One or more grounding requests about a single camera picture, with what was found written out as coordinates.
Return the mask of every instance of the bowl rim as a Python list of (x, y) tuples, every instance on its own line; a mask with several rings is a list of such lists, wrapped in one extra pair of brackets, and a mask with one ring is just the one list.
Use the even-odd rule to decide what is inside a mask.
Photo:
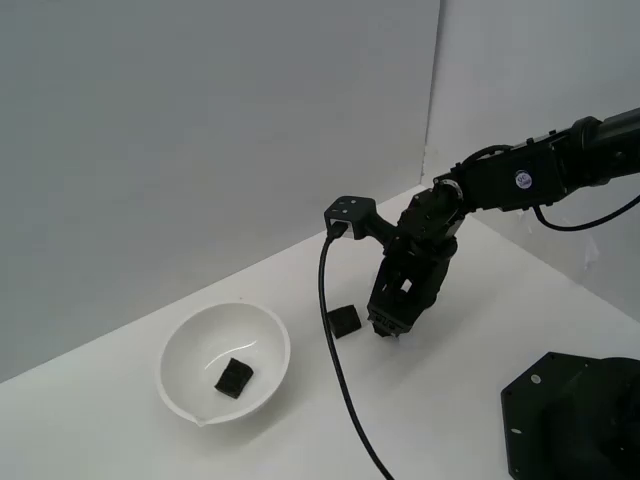
[[(189, 413), (186, 410), (182, 409), (178, 405), (176, 405), (175, 402), (171, 399), (171, 397), (169, 397), (169, 394), (167, 393), (167, 391), (164, 388), (164, 383), (162, 382), (162, 359), (164, 358), (165, 351), (166, 351), (167, 347), (169, 346), (169, 342), (171, 342), (171, 339), (173, 339), (175, 334), (178, 333), (178, 330), (180, 330), (188, 321), (190, 321), (193, 318), (197, 317), (202, 312), (204, 312), (206, 310), (210, 310), (210, 309), (216, 308), (216, 307), (220, 307), (222, 305), (247, 305), (247, 306), (250, 306), (250, 307), (257, 308), (258, 310), (262, 310), (269, 317), (271, 317), (271, 319), (279, 327), (280, 333), (282, 334), (282, 339), (284, 340), (284, 361), (282, 362), (282, 367), (280, 368), (280, 372), (278, 374), (277, 381), (274, 383), (273, 387), (271, 389), (267, 390), (267, 392), (264, 395), (262, 395), (260, 398), (258, 398), (258, 400), (253, 402), (251, 405), (249, 405), (246, 408), (243, 408), (242, 410), (239, 410), (239, 411), (234, 412), (234, 413), (229, 413), (227, 415), (221, 415), (221, 416), (217, 416), (217, 417), (213, 417), (213, 418), (209, 418), (209, 419), (201, 419), (201, 418), (196, 417), (192, 413)], [(237, 418), (244, 417), (245, 415), (250, 414), (254, 410), (257, 410), (260, 406), (262, 406), (267, 400), (269, 400), (269, 398), (271, 398), (271, 396), (278, 389), (280, 384), (282, 384), (282, 380), (284, 379), (284, 376), (287, 373), (287, 369), (289, 368), (289, 360), (290, 360), (290, 358), (291, 358), (291, 340), (289, 338), (289, 332), (287, 332), (287, 328), (284, 326), (284, 323), (282, 322), (282, 319), (278, 315), (276, 315), (273, 311), (271, 311), (270, 309), (268, 309), (268, 308), (266, 308), (266, 307), (264, 307), (262, 305), (259, 305), (257, 303), (247, 302), (247, 301), (244, 301), (244, 300), (234, 300), (234, 301), (228, 301), (228, 302), (217, 302), (217, 303), (208, 305), (208, 306), (198, 310), (197, 312), (192, 313), (191, 315), (189, 315), (186, 319), (184, 319), (182, 322), (180, 322), (172, 330), (171, 334), (167, 337), (167, 340), (164, 342), (163, 347), (162, 347), (162, 349), (160, 351), (160, 356), (158, 357), (158, 360), (156, 362), (156, 372), (155, 372), (156, 388), (158, 390), (158, 393), (160, 394), (160, 397), (164, 401), (165, 405), (167, 407), (169, 407), (169, 409), (172, 410), (176, 415), (179, 415), (180, 417), (184, 418), (185, 420), (189, 420), (189, 421), (195, 423), (196, 425), (198, 425), (200, 427), (203, 427), (205, 425), (215, 425), (215, 424), (219, 424), (219, 423), (225, 423), (225, 422), (229, 422), (231, 420), (235, 420)]]

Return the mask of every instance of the black block on table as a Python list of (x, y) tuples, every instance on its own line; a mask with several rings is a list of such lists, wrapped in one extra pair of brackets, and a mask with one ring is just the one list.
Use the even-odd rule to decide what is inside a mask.
[(219, 392), (237, 399), (252, 376), (253, 369), (249, 365), (231, 358), (215, 388)]
[(351, 332), (355, 332), (362, 324), (356, 307), (347, 305), (346, 307), (336, 308), (329, 312), (329, 327), (336, 338), (344, 337)]

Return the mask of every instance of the label sticker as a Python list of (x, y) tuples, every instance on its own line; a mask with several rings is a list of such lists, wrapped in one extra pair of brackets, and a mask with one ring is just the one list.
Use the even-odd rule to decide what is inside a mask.
[(531, 175), (529, 175), (529, 172), (526, 170), (518, 170), (516, 172), (516, 185), (518, 185), (519, 188), (527, 190), (528, 188), (531, 188), (532, 184), (533, 179), (531, 178)]

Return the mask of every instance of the robotic arm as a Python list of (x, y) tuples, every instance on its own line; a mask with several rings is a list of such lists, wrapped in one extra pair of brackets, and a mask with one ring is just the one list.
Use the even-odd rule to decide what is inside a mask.
[[(328, 229), (334, 222), (347, 223), (354, 239), (371, 236), (384, 247), (367, 309), (376, 333), (397, 336), (409, 332), (436, 301), (458, 248), (455, 234), (468, 213), (533, 208), (553, 228), (542, 216), (541, 205), (634, 173), (640, 173), (640, 108), (604, 121), (583, 118), (571, 128), (514, 147), (480, 150), (416, 195), (397, 226), (376, 213), (374, 200), (362, 197), (340, 197), (324, 217)], [(637, 203), (640, 196), (582, 227), (602, 224)]]

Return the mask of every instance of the mounting plate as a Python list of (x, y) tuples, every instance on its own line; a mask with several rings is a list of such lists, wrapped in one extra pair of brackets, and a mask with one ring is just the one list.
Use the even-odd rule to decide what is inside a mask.
[(502, 391), (515, 480), (636, 480), (640, 361), (549, 352)]
[(540, 415), (563, 387), (595, 360), (549, 352), (502, 391), (509, 473), (516, 480), (552, 480)]

